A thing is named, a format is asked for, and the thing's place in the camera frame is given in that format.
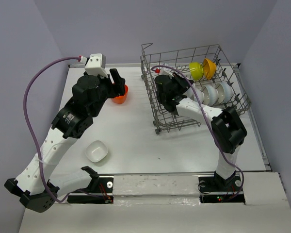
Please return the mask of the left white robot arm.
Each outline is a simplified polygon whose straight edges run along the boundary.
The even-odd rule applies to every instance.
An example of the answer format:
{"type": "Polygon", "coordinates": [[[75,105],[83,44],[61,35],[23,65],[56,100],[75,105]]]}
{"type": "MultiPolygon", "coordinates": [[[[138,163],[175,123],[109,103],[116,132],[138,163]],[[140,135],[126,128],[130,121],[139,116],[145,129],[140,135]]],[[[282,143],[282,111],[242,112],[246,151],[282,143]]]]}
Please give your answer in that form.
{"type": "Polygon", "coordinates": [[[16,177],[4,186],[27,209],[43,213],[59,197],[67,198],[74,191],[92,192],[99,184],[99,175],[89,166],[75,173],[52,178],[55,168],[67,151],[93,124],[107,99],[124,95],[125,79],[111,68],[106,77],[84,72],[72,86],[72,97],[51,123],[48,135],[37,153],[16,177]]]}

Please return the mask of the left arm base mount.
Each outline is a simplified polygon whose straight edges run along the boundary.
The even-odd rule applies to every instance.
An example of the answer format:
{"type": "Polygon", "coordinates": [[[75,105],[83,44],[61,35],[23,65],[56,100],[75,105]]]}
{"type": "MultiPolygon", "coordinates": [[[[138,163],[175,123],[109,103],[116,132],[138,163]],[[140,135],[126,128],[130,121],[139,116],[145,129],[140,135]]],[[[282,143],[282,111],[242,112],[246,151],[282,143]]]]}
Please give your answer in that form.
{"type": "Polygon", "coordinates": [[[69,194],[69,204],[111,204],[113,203],[114,177],[100,176],[89,166],[81,168],[91,178],[87,187],[78,188],[69,194]]]}

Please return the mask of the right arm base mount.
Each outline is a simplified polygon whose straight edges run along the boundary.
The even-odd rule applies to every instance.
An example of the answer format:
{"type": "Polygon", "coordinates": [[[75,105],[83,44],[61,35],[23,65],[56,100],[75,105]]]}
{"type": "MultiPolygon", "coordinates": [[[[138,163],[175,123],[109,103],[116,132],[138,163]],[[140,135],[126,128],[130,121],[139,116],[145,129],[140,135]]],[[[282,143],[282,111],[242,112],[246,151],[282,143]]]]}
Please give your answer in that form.
{"type": "Polygon", "coordinates": [[[216,173],[198,178],[197,188],[201,203],[245,203],[241,178],[234,172],[224,180],[216,173]]]}

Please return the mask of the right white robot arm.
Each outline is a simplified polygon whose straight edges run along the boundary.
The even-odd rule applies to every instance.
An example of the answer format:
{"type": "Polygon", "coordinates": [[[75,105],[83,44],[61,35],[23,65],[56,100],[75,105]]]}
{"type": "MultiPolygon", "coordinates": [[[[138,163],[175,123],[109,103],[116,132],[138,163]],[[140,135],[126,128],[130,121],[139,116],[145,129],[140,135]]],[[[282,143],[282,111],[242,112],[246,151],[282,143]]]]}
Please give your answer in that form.
{"type": "Polygon", "coordinates": [[[188,117],[205,124],[219,150],[213,184],[218,190],[225,190],[239,170],[236,161],[247,130],[234,107],[214,108],[201,103],[192,80],[174,73],[158,75],[155,79],[156,96],[168,112],[188,117]]]}

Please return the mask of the green round bowl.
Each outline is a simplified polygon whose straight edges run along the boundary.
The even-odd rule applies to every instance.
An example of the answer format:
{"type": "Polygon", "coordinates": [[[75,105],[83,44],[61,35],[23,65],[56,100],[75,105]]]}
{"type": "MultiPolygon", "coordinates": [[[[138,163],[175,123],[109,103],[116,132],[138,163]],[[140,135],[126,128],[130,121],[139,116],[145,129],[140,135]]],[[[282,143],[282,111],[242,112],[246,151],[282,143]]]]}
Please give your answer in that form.
{"type": "Polygon", "coordinates": [[[189,63],[189,70],[193,80],[198,81],[204,76],[203,66],[198,62],[189,63]]]}

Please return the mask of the white square bowl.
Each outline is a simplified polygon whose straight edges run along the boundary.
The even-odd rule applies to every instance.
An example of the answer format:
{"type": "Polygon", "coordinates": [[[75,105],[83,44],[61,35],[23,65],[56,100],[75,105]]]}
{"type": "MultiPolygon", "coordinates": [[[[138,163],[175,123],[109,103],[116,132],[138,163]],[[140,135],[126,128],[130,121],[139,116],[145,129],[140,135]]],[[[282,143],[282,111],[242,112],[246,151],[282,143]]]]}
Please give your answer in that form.
{"type": "Polygon", "coordinates": [[[107,156],[109,149],[102,141],[96,140],[88,145],[84,152],[91,162],[97,163],[107,156]]]}

